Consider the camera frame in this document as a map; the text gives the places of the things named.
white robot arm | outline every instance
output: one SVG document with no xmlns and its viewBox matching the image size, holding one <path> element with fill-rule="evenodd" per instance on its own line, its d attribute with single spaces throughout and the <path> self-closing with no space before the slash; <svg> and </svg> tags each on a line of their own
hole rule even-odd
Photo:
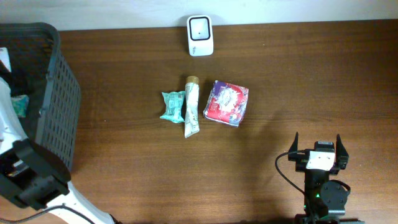
<svg viewBox="0 0 398 224">
<path fill-rule="evenodd" d="M 40 201 L 43 199 L 39 196 L 35 195 L 37 193 L 35 188 L 24 188 L 18 185 L 17 177 L 23 172 L 35 172 L 36 170 L 41 170 L 35 167 L 37 163 L 32 163 L 32 158 L 37 159 L 35 156 L 39 156 L 39 159 L 46 160 L 46 154 L 52 154 L 51 152 L 44 153 L 32 153 L 33 156 L 22 156 L 24 153 L 13 152 L 14 147 L 16 146 L 16 142 L 28 141 L 26 133 L 24 132 L 21 123 L 12 107 L 11 103 L 11 95 L 10 88 L 7 82 L 5 82 L 2 78 L 0 78 L 0 185 L 2 186 L 0 189 L 0 194 L 3 197 L 6 197 L 12 203 L 17 206 L 23 208 L 31 206 L 36 210 L 49 210 L 49 213 L 52 213 L 61 219 L 65 220 L 67 223 L 95 223 L 95 224 L 114 224 L 118 223 L 110 214 L 104 213 L 101 210 L 97 209 L 92 203 L 90 203 L 82 194 L 77 191 L 77 189 L 73 186 L 70 181 L 70 174 L 66 167 L 61 167 L 62 172 L 54 172 L 46 178 L 42 178 L 42 175 L 38 175 L 39 177 L 33 177 L 31 180 L 31 185 L 43 184 L 42 180 L 46 180 L 45 183 L 57 183 L 59 189 L 59 194 L 52 195 L 52 192 L 56 192 L 54 190 L 54 186 L 43 186 L 40 188 L 47 190 L 49 192 L 50 198 L 46 198 L 45 202 Z M 28 152 L 34 151 L 34 147 L 27 149 Z M 50 162 L 43 164 L 44 169 L 51 169 L 51 161 L 54 161 L 55 155 L 50 155 Z M 61 178 L 57 177 L 57 174 L 64 174 L 62 176 L 69 177 L 69 179 L 60 180 Z"/>
</svg>

gold cap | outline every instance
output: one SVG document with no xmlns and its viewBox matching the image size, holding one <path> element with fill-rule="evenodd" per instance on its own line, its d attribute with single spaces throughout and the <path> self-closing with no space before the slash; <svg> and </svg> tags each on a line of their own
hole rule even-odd
<svg viewBox="0 0 398 224">
<path fill-rule="evenodd" d="M 195 77 L 195 76 L 187 77 L 187 83 L 190 83 L 190 82 L 199 84 L 199 78 Z"/>
</svg>

white plug-in device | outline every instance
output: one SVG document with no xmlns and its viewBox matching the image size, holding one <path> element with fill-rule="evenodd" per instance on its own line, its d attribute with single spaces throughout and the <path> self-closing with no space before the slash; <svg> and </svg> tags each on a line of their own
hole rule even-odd
<svg viewBox="0 0 398 224">
<path fill-rule="evenodd" d="M 189 17 L 187 30 L 191 56 L 206 56 L 213 53 L 213 28 L 210 17 L 205 15 Z"/>
</svg>

square packet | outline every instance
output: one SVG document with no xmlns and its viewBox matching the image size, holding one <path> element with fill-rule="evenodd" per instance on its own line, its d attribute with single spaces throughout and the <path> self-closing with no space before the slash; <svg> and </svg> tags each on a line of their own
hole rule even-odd
<svg viewBox="0 0 398 224">
<path fill-rule="evenodd" d="M 238 127 L 246 111 L 248 96 L 249 89 L 216 80 L 203 115 L 207 119 Z"/>
<path fill-rule="evenodd" d="M 182 123 L 184 119 L 181 116 L 182 105 L 185 99 L 185 91 L 162 93 L 166 112 L 160 116 L 161 119 L 169 120 L 173 123 Z"/>
</svg>

white label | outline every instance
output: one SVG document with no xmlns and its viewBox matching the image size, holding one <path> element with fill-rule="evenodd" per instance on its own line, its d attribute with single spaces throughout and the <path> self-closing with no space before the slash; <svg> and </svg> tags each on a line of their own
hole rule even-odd
<svg viewBox="0 0 398 224">
<path fill-rule="evenodd" d="M 333 145 L 333 142 L 323 142 L 323 141 L 318 141 L 318 144 L 328 144 L 328 145 Z"/>
<path fill-rule="evenodd" d="M 321 169 L 329 171 L 335 163 L 334 152 L 317 152 L 310 151 L 310 158 L 308 160 L 307 169 Z"/>
<path fill-rule="evenodd" d="M 5 47 L 0 47 L 0 61 L 11 72 L 10 58 L 8 56 L 8 50 Z"/>
</svg>

